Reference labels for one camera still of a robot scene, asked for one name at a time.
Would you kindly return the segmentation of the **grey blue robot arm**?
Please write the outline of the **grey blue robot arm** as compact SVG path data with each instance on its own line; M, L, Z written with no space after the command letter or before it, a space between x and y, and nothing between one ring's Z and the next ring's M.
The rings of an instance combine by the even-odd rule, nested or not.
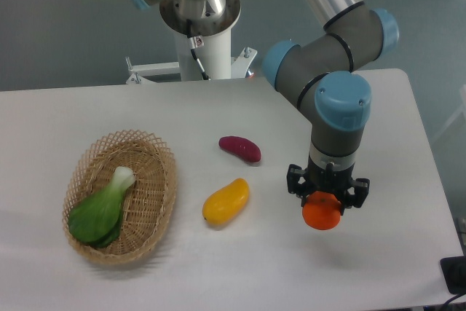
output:
M139 9L158 6L175 36L184 81L230 79L239 67L231 56L231 30L240 0L132 0ZM371 111L371 88L357 70L398 43L395 18L363 0L307 0L324 34L300 46L274 45L262 71L271 86L311 122L308 163L290 165L287 186L308 208L318 192L343 213L359 208L370 182L353 178L355 155Z

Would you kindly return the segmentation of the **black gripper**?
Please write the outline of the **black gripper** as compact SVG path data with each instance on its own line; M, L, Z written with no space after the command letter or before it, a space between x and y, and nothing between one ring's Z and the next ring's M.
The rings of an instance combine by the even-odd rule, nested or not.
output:
M352 178L353 168L354 165L344 170L337 170L335 165L322 168L308 157L307 169L294 164L288 166L288 192L300 199L301 207L305 206L307 197L315 192L333 194L341 198L340 214L343 216L346 209L361 208L370 189L368 178Z

